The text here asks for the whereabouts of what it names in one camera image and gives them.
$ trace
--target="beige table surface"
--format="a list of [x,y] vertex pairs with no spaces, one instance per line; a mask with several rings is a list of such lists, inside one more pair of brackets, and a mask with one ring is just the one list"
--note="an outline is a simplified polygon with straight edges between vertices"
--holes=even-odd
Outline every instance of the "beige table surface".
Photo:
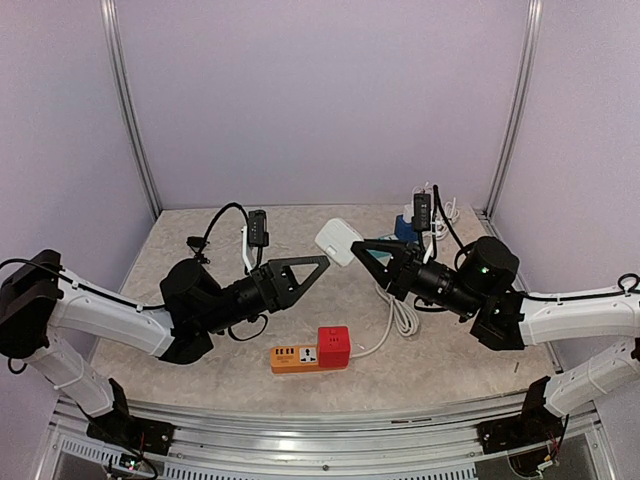
[[[319,253],[316,233],[327,220],[342,217],[365,238],[392,233],[398,206],[266,207],[271,246],[265,261]],[[159,282],[171,267],[190,256],[186,237],[202,235],[215,209],[165,211],[153,227],[123,294],[161,302]],[[223,215],[205,251],[207,269],[222,286],[241,278],[242,217]],[[467,243],[484,235],[470,208],[462,208],[456,231]],[[439,242],[440,261],[449,265],[457,251],[451,236]],[[395,327],[371,356],[353,359],[340,372],[273,375],[269,349],[315,343],[319,326],[347,325],[354,351],[375,345],[385,330],[387,304],[359,262],[332,265],[293,308],[270,315],[265,333],[246,343],[214,336],[215,348],[195,364],[176,366],[133,348],[101,340],[92,365],[115,378],[130,399],[148,402],[259,412],[337,412],[407,409],[477,399],[525,389],[552,374],[542,347],[524,352],[492,352],[451,313],[420,314],[420,331],[402,338]],[[249,335],[257,325],[234,329]]]

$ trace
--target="power strip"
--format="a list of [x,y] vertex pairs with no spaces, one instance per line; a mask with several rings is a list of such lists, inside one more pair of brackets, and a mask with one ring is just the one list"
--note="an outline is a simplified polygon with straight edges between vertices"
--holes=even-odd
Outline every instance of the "power strip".
[[346,367],[321,367],[318,363],[318,345],[294,345],[271,349],[271,371],[281,373],[311,373],[344,370]]

